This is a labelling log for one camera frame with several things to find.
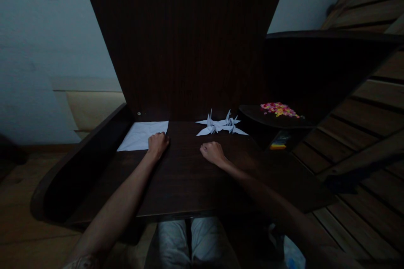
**white pants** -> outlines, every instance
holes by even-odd
[[[236,254],[218,218],[197,218],[191,224],[192,255],[184,220],[161,222],[147,253],[145,269],[240,269]]]

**white paper crane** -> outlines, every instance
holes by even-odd
[[[219,132],[221,130],[228,130],[229,133],[238,133],[238,134],[242,134],[242,135],[248,135],[246,134],[244,131],[238,129],[236,127],[236,124],[238,122],[240,122],[240,120],[237,120],[237,117],[235,119],[230,118],[230,110],[227,113],[226,116],[226,120],[220,120],[220,121],[214,121],[212,120],[212,110],[210,110],[210,115],[207,115],[207,120],[203,120],[203,121],[198,121],[195,123],[199,123],[199,124],[205,124],[207,125],[206,128],[202,129],[199,134],[197,134],[197,136],[200,135],[209,135],[212,134],[214,132]]]

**wooden shelf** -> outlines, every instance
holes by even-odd
[[[310,129],[315,128],[315,125],[308,122],[306,119],[298,119],[296,117],[279,116],[274,113],[264,115],[259,105],[240,105],[239,110],[251,118],[252,120],[266,126],[283,129]]]

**fist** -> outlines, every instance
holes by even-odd
[[[217,142],[203,143],[199,150],[205,159],[219,167],[228,161],[224,156],[222,145]]]
[[[170,138],[165,135],[165,132],[158,132],[149,138],[149,150],[147,152],[159,159],[169,143]]]

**dark wooden desk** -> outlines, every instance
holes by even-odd
[[[196,137],[204,127],[194,122],[169,122],[167,135],[171,144],[152,175],[137,218],[159,221],[259,211],[229,175],[202,157],[200,145],[210,141],[219,142],[229,160],[270,185],[303,212],[335,202],[333,195],[293,156],[282,151],[263,152],[249,136],[225,131]],[[66,223],[91,221],[145,153],[115,153]]]

